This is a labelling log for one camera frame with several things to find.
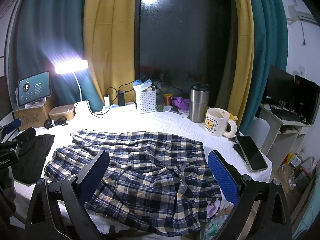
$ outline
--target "white charger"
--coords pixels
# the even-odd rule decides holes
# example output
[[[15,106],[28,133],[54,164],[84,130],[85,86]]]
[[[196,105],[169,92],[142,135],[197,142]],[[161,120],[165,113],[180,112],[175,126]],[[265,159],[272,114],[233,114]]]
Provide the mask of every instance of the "white charger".
[[[110,106],[110,99],[109,96],[104,97],[104,106],[109,107]]]

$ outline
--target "lamp head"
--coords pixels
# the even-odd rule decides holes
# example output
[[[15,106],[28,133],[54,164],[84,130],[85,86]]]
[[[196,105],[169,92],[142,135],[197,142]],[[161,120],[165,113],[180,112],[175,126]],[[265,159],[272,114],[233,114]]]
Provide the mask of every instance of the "lamp head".
[[[75,59],[55,64],[54,67],[57,74],[66,74],[79,70],[85,70],[89,67],[89,63],[87,60]]]

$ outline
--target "lamp stand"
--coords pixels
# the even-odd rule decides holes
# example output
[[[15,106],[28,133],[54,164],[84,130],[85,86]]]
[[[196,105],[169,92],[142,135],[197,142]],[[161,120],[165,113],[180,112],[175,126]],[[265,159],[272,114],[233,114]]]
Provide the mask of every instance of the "lamp stand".
[[[75,76],[76,82],[77,82],[78,87],[79,87],[79,91],[80,91],[80,102],[81,102],[81,101],[82,101],[82,92],[81,92],[81,88],[80,88],[80,85],[79,85],[79,82],[78,82],[78,79],[77,79],[77,77],[76,77],[75,72],[73,71],[72,73],[73,73],[73,75]]]

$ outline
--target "bear print mug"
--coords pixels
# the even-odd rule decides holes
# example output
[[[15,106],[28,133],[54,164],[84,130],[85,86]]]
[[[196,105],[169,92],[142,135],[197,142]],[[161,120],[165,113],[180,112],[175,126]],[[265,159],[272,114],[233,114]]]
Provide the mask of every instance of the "bear print mug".
[[[228,123],[231,126],[231,131],[227,132]],[[236,122],[230,119],[230,113],[221,108],[209,108],[205,116],[205,130],[213,136],[222,136],[233,138],[236,136]]]

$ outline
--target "yellow curtain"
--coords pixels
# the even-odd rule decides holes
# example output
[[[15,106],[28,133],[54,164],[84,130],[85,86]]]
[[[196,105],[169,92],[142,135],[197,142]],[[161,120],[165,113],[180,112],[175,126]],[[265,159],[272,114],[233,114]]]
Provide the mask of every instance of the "yellow curtain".
[[[238,15],[237,59],[228,112],[238,117],[237,125],[239,126],[247,103],[253,66],[254,32],[251,0],[236,0],[236,9]]]
[[[101,100],[108,87],[118,90],[134,80],[134,1],[85,0],[84,53]],[[121,87],[131,89],[132,84]],[[108,94],[116,97],[113,89]],[[134,91],[124,97],[135,101]]]

